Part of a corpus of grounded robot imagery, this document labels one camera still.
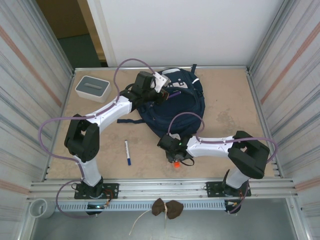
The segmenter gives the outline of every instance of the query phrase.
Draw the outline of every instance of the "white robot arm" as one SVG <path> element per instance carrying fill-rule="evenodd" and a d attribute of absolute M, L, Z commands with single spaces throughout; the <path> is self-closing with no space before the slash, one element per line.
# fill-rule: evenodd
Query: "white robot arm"
<path fill-rule="evenodd" d="M 96 116 L 86 120 L 72 120 L 70 122 L 64 145 L 73 155 L 83 171 L 84 179 L 81 182 L 82 189 L 92 198 L 101 195 L 103 179 L 99 173 L 96 155 L 100 147 L 100 134 L 118 118 L 134 111 L 137 107 L 149 101 L 161 104 L 169 94 L 163 90 L 170 82 L 168 78 L 159 73 L 138 73 L 133 84 L 120 92 L 119 98 L 115 98 L 102 108 L 87 114 Z"/>
<path fill-rule="evenodd" d="M 238 189 L 250 178 L 262 179 L 264 177 L 270 153 L 269 148 L 258 140 L 229 142 L 230 140 L 244 138 L 252 138 L 252 136 L 245 131 L 237 131 L 234 136 L 223 138 L 186 136 L 179 139 L 166 134 L 158 142 L 158 147 L 166 151 L 170 163 L 201 156 L 230 159 L 235 168 L 228 170 L 225 174 L 221 191 L 225 192 L 226 195 L 234 196 Z"/>

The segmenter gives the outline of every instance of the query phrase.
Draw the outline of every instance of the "white cup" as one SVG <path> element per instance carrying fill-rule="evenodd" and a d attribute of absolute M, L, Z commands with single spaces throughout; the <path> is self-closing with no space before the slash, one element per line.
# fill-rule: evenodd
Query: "white cup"
<path fill-rule="evenodd" d="M 44 198 L 38 198 L 31 202 L 29 214 L 34 218 L 47 219 L 55 211 L 56 204 Z"/>

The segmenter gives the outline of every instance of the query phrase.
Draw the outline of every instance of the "black mounting bracket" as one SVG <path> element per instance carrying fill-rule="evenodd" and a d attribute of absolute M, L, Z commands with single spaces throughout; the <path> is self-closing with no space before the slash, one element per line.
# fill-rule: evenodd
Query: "black mounting bracket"
<path fill-rule="evenodd" d="M 231 194 L 226 193 L 226 190 L 223 188 L 222 181 L 208 181 L 205 183 L 204 190 L 206 190 L 206 194 L 208 198 L 233 198 L 233 197 L 241 197 L 241 193 L 244 195 L 247 189 L 247 182 L 244 182 L 242 186 L 237 190 L 232 192 Z M 248 192 L 246 194 L 247 197 L 251 196 L 250 186 L 248 187 Z"/>
<path fill-rule="evenodd" d="M 103 183 L 103 179 L 95 185 L 88 186 L 83 181 L 75 183 L 74 199 L 110 199 L 110 190 L 112 192 L 112 199 L 117 199 L 119 194 L 119 183 Z"/>

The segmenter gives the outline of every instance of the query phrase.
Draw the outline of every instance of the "backpack strap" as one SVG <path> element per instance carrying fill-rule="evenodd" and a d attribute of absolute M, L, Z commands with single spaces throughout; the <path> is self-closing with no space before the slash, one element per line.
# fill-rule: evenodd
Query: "backpack strap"
<path fill-rule="evenodd" d="M 193 64 L 192 67 L 191 67 L 191 71 L 190 72 L 195 74 L 196 67 L 197 67 L 197 64 Z"/>
<path fill-rule="evenodd" d="M 118 119 L 116 121 L 117 124 L 144 124 L 145 120 L 139 119 L 139 120 L 132 120 L 132 119 Z"/>

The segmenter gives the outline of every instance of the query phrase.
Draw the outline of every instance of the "corrugated metal wall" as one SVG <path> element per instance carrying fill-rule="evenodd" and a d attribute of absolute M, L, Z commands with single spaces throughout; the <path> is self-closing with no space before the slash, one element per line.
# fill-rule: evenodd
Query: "corrugated metal wall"
<path fill-rule="evenodd" d="M 0 239 L 16 239 L 31 181 L 48 163 L 40 124 L 61 115 L 72 70 L 33 3 L 0 4 Z M 43 131 L 50 148 L 57 124 Z"/>
<path fill-rule="evenodd" d="M 296 0 L 252 72 L 279 164 L 320 239 L 320 0 Z"/>

